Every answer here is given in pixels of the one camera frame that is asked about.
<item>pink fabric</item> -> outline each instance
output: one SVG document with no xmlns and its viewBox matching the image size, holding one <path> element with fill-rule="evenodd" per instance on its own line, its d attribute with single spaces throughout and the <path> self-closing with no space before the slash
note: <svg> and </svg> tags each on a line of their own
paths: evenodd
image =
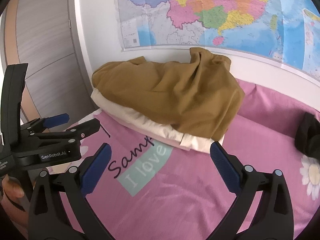
<svg viewBox="0 0 320 240">
<path fill-rule="evenodd" d="M 302 184 L 302 154 L 294 147 L 295 131 L 291 129 L 297 128 L 305 110 L 314 110 L 272 90 L 247 82 L 240 84 L 246 98 L 225 135 L 223 147 L 257 171 L 283 171 L 292 199 L 297 236 L 316 212 L 320 200 L 313 201 L 307 195 L 307 185 Z M 88 147 L 84 157 L 93 155 L 107 142 L 112 148 L 111 161 L 116 161 L 112 167 L 116 167 L 124 156 L 130 158 L 130 151 L 139 143 L 145 142 L 144 135 L 120 125 L 105 112 L 95 117 L 111 137 L 100 129 L 84 139 L 81 146 Z M 121 174 L 151 148 L 148 145 L 138 152 Z M 116 174 L 117 171 L 106 169 L 87 200 L 117 240 L 206 239 L 235 198 L 228 192 L 210 156 L 194 150 L 174 148 L 164 166 L 135 196 L 114 179 Z M 260 196 L 256 194 L 241 231 L 249 226 Z M 81 231 L 65 195 L 62 197 L 72 225 Z"/>
</svg>

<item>bed sheet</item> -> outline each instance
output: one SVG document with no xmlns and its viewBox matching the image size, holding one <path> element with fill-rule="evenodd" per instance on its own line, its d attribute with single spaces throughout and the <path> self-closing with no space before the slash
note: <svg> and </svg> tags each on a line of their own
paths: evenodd
<svg viewBox="0 0 320 240">
<path fill-rule="evenodd" d="M 283 171 L 296 237 L 320 205 L 320 165 L 295 149 L 292 130 L 304 111 L 317 117 L 318 113 L 273 90 L 247 82 L 241 85 L 246 98 L 223 147 L 258 171 Z M 101 129 L 81 141 L 82 159 L 68 166 L 78 166 L 102 143 L 110 144 L 111 161 L 87 200 L 111 234 L 117 240 L 206 239 L 235 199 L 210 156 L 162 144 L 120 125 L 101 110 L 80 122 L 92 118 L 100 120 Z M 250 225 L 260 196 L 256 194 L 240 231 Z M 81 231 L 65 194 L 62 199 L 73 227 Z"/>
</svg>

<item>gray wooden door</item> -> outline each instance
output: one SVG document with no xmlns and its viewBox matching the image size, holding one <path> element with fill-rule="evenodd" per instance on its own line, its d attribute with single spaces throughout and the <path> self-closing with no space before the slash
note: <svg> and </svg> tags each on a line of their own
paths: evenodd
<svg viewBox="0 0 320 240">
<path fill-rule="evenodd" d="M 26 86 L 41 117 L 68 113 L 63 130 L 95 110 L 71 38 L 68 0 L 19 0 L 16 40 Z"/>
</svg>

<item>pile of clothes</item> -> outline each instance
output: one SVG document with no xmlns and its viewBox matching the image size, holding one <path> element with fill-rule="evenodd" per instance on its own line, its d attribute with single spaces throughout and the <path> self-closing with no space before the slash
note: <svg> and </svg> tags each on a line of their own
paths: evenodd
<svg viewBox="0 0 320 240">
<path fill-rule="evenodd" d="M 190 63 L 109 62 L 92 76 L 92 99 L 122 125 L 185 150 L 209 152 L 236 116 L 244 91 L 231 60 L 190 48 Z"/>
</svg>

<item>daisy print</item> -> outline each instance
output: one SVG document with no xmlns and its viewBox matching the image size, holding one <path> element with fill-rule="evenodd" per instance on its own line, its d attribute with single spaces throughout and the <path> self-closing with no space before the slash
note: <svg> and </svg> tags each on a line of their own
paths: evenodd
<svg viewBox="0 0 320 240">
<path fill-rule="evenodd" d="M 302 168 L 300 174 L 302 175 L 302 184 L 307 186 L 307 195 L 316 200 L 319 197 L 320 187 L 320 164 L 315 158 L 303 156 L 301 159 Z"/>
</svg>

